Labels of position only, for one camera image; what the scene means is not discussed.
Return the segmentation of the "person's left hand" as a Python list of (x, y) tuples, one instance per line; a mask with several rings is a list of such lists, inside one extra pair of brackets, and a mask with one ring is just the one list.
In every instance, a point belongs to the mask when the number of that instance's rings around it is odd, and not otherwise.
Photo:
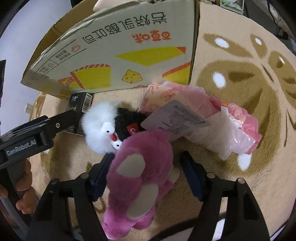
[(23, 214), (31, 214), (37, 207), (36, 192), (32, 187), (31, 164), (28, 159), (25, 160), (25, 168), (22, 178), (16, 185), (16, 190), (23, 192), (22, 199), (16, 202), (17, 210)]

